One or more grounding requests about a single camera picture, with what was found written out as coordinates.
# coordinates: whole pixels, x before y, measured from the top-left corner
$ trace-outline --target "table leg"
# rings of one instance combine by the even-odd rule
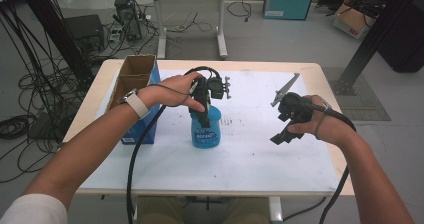
[[[217,27],[218,31],[218,47],[219,47],[219,55],[222,58],[227,58],[227,46],[225,45],[225,37],[224,37],[224,11],[225,3],[224,0],[219,0],[219,24]]]
[[[159,0],[153,0],[156,10],[156,18],[158,22],[159,29],[159,44],[158,44],[158,54],[157,59],[165,59],[165,49],[166,49],[166,28],[163,27],[162,23],[162,10]]]
[[[268,197],[270,223],[283,223],[280,197]]]

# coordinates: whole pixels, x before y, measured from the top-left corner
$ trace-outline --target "power cord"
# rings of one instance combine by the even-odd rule
[[[219,73],[216,72],[214,69],[209,68],[209,67],[197,67],[197,68],[193,68],[191,70],[189,70],[188,72],[186,72],[184,75],[187,75],[190,72],[193,71],[197,71],[197,70],[208,70],[209,72],[214,72],[216,73],[217,77],[219,77]],[[170,91],[174,91],[180,95],[186,96],[186,99],[189,97],[190,93],[181,93],[177,90],[174,90],[172,88],[160,85],[160,84],[154,84],[154,86],[158,86],[158,87],[162,87],[162,88],[166,88]],[[141,143],[143,142],[144,138],[147,136],[147,134],[150,132],[151,128],[153,127],[153,125],[157,122],[157,120],[159,119],[160,115],[162,115],[163,111],[165,110],[167,106],[162,105],[161,108],[159,109],[159,111],[156,113],[156,115],[153,117],[153,119],[150,121],[150,123],[147,125],[146,129],[143,131],[143,133],[140,136],[140,139],[138,140],[137,144],[134,147],[133,153],[131,155],[131,160],[130,160],[130,165],[129,165],[129,170],[128,170],[128,179],[127,179],[127,190],[126,190],[126,201],[127,201],[127,218],[128,218],[128,223],[132,224],[133,222],[133,216],[134,216],[134,206],[132,204],[132,199],[131,199],[131,189],[132,189],[132,177],[133,177],[133,172],[134,172],[134,164],[135,164],[135,159],[137,158],[137,153],[138,150],[140,149]]]
[[[16,139],[25,135],[36,119],[32,114],[15,116],[0,122],[0,139]]]
[[[323,106],[318,106],[318,105],[315,105],[315,104],[312,104],[312,103],[308,103],[308,102],[303,103],[303,105],[304,105],[303,106],[304,108],[307,108],[307,109],[310,109],[310,110],[314,110],[314,111],[320,111],[320,112],[324,113],[324,115],[329,115],[329,116],[332,116],[334,118],[337,118],[337,119],[343,121],[344,123],[346,123],[347,125],[349,125],[356,132],[355,125],[353,125],[352,121],[349,118],[347,118],[345,115],[343,115],[343,114],[341,114],[341,113],[339,113],[339,112],[337,112],[337,111],[335,111],[335,110],[333,110],[331,108],[323,107]],[[347,180],[348,176],[349,176],[349,168],[346,165],[346,168],[345,168],[345,170],[344,170],[344,172],[343,172],[343,174],[342,174],[342,176],[340,178],[340,181],[339,181],[339,184],[337,186],[336,191],[334,192],[334,194],[331,197],[329,203],[324,208],[324,211],[321,214],[321,218],[320,218],[320,222],[319,222],[320,224],[323,224],[324,223],[325,217],[327,216],[328,211],[331,209],[331,207],[336,202],[337,198],[340,196],[340,193],[341,193],[341,191],[342,191],[342,189],[344,187],[344,184],[346,183],[346,180]]]
[[[317,204],[315,204],[315,205],[313,205],[313,206],[311,206],[311,207],[309,207],[309,208],[306,208],[306,209],[304,209],[304,210],[302,210],[302,211],[298,211],[298,212],[295,212],[295,213],[293,213],[293,214],[291,214],[291,215],[288,215],[287,217],[284,217],[284,218],[283,218],[283,222],[288,221],[289,219],[291,219],[291,218],[293,218],[293,217],[295,217],[295,216],[299,216],[300,214],[306,213],[306,212],[308,212],[308,211],[311,211],[311,210],[313,210],[313,209],[315,209],[315,208],[319,207],[322,203],[324,203],[324,202],[325,202],[325,200],[326,200],[326,199],[327,199],[326,197],[323,197],[323,198],[321,199],[321,201],[319,201]]]
[[[244,11],[246,12],[246,14],[236,14],[235,12],[233,12],[233,11],[231,11],[231,10],[230,10],[231,6],[233,6],[233,5],[234,5],[234,4],[236,4],[236,3],[241,3],[241,5],[242,5],[242,7],[243,7]],[[228,11],[231,15],[236,16],[236,17],[246,17],[246,18],[244,19],[244,21],[245,21],[245,22],[248,22],[248,21],[249,21],[250,16],[252,15],[252,6],[251,6],[249,3],[245,3],[245,2],[244,2],[244,0],[241,0],[241,2],[232,2],[230,5],[228,5],[228,6],[227,6],[227,11]]]
[[[167,30],[168,32],[185,32],[187,29],[189,29],[190,27],[197,25],[199,27],[199,30],[202,32],[208,32],[212,30],[212,25],[210,23],[206,23],[206,22],[196,22],[196,18],[198,15],[198,12],[196,12],[196,14],[194,14],[193,19],[190,21],[190,23],[187,23],[188,18],[190,17],[191,13],[187,15],[186,20],[184,21],[184,23],[182,25],[178,25],[176,30]],[[208,28],[207,29],[202,29],[201,24],[206,25]]]

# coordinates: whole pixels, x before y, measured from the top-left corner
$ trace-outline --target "finger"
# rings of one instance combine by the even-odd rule
[[[194,80],[198,77],[202,77],[203,75],[199,72],[190,72],[189,74],[187,74],[186,76],[188,76],[190,79]]]
[[[183,104],[198,112],[205,111],[205,107],[200,102],[194,100],[193,98],[187,98],[187,100]]]
[[[311,97],[311,102],[315,105],[319,105],[319,106],[324,106],[324,99],[322,99],[321,96],[319,95],[312,95]]]
[[[287,127],[287,131],[296,134],[312,133],[310,125],[307,123],[296,123]]]

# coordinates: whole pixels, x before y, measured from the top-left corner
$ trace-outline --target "sleeve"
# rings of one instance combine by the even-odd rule
[[[62,202],[45,194],[28,194],[16,199],[0,219],[0,224],[66,224],[67,211]]]

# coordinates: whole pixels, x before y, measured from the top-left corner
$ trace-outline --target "gray floor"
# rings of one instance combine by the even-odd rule
[[[17,4],[21,18],[41,38],[41,27],[30,9],[24,3]],[[328,13],[325,8],[312,8],[306,21],[266,20],[262,18],[261,8],[260,3],[253,6],[248,22],[226,12],[225,35],[229,53],[226,60],[314,62],[323,67],[345,67],[360,45],[360,41],[332,26],[333,17],[325,16]],[[240,6],[235,6],[235,10],[242,13]],[[111,21],[107,15],[110,10],[98,12],[102,15],[102,21]],[[64,13],[71,16],[87,14],[88,11],[64,10]],[[170,16],[166,22],[168,28],[184,23],[187,15],[188,13]],[[216,25],[216,20],[211,15],[213,14],[199,13],[197,21]],[[3,120],[23,114],[17,105],[20,93],[17,83],[27,72],[3,28],[0,30],[0,42],[0,119]],[[153,53],[153,50],[154,46],[143,53]],[[167,58],[220,60],[213,32],[203,33],[195,27],[184,34],[170,35]],[[376,54],[363,71],[363,75],[392,121],[355,122],[358,132],[371,144],[416,223],[424,223],[424,96],[420,91],[424,85],[424,72],[395,73],[381,56]],[[5,154],[22,140],[1,140],[0,154]],[[18,173],[18,154],[19,151],[15,151],[1,160],[0,179],[10,178]],[[31,163],[36,158],[35,155],[40,154],[35,150],[28,152],[22,158],[23,163]],[[33,176],[34,174],[25,174],[12,182],[0,184],[0,215],[20,195]],[[77,195],[69,211],[70,223],[126,222],[123,196],[106,196],[104,200],[100,198]],[[319,199],[306,197],[282,198],[284,214],[289,215],[318,201]],[[225,204],[212,204],[209,211],[205,208],[204,204],[189,204],[185,208],[188,223],[220,223],[225,213]],[[316,223],[322,210],[323,206],[287,223]],[[340,197],[327,217],[327,223],[358,222],[354,197]]]

